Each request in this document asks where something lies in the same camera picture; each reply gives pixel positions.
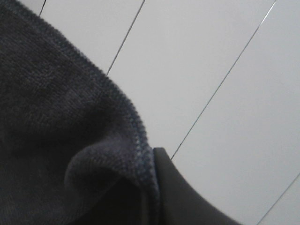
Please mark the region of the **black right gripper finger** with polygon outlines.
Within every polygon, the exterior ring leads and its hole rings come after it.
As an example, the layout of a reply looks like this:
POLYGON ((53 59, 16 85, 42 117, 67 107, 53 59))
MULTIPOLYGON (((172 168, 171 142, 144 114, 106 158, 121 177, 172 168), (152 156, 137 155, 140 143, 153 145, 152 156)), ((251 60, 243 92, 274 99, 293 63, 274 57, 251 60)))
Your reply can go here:
POLYGON ((199 195, 177 170, 164 148, 154 148, 160 191, 160 225, 238 225, 199 195))

